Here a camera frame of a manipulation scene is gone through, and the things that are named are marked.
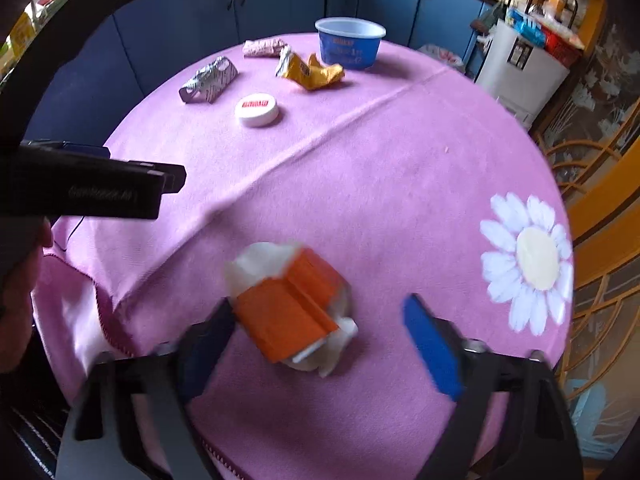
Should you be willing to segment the person left hand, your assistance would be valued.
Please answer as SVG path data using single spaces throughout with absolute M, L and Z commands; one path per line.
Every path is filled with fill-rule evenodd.
M 53 245 L 51 225 L 40 221 L 35 245 L 9 275 L 1 296 L 1 371 L 20 364 L 32 336 L 32 291 L 40 272 L 43 249 Z

